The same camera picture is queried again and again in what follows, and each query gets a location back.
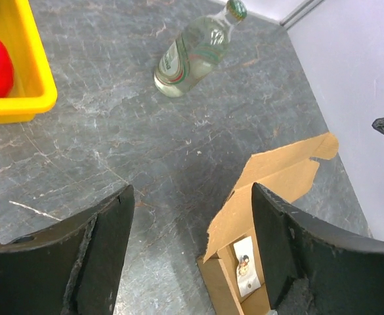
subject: marble tabletop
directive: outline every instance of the marble tabletop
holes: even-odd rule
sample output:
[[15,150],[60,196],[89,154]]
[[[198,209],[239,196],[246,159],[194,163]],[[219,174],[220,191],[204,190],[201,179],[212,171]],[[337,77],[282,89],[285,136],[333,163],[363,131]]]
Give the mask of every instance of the marble tabletop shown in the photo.
[[[327,131],[286,32],[249,16],[220,68],[182,98],[153,68],[208,0],[31,1],[58,88],[32,122],[0,125],[0,242],[126,184],[136,210],[115,314],[213,314],[195,259],[248,157]],[[337,157],[297,205],[368,225]]]

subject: open cardboard box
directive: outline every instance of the open cardboard box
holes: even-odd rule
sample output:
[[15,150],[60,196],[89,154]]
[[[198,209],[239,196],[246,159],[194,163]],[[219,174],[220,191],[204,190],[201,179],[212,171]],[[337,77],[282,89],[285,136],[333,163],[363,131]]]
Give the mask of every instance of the open cardboard box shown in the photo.
[[[206,253],[198,258],[217,314],[265,315],[270,310],[251,211],[253,183],[266,186],[291,203],[311,189],[320,166],[312,158],[331,159],[338,147],[337,139],[325,133],[250,157],[223,208],[209,225]],[[241,297],[233,244],[247,236],[253,241],[256,271],[262,286]]]

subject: bottle cap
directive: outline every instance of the bottle cap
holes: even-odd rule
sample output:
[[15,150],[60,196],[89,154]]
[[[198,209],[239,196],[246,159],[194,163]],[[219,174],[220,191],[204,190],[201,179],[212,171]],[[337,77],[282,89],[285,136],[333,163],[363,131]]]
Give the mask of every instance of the bottle cap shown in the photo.
[[244,20],[247,16],[247,9],[240,0],[228,0],[226,8],[239,21]]

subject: yellow plastic container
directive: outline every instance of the yellow plastic container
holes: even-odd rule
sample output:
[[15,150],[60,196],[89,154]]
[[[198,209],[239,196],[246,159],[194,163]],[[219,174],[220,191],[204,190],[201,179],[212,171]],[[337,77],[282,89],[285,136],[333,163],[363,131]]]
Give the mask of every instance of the yellow plastic container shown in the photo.
[[15,75],[9,96],[0,98],[0,123],[30,121],[54,106],[57,90],[28,0],[0,0],[0,40]]

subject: bottle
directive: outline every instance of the bottle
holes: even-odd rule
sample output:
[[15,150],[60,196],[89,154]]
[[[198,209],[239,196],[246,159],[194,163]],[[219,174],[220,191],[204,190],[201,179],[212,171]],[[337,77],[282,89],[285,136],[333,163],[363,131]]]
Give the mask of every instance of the bottle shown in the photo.
[[232,30],[246,16],[240,0],[228,0],[220,13],[201,16],[187,25],[157,65],[156,87],[168,97],[188,92],[221,62]]

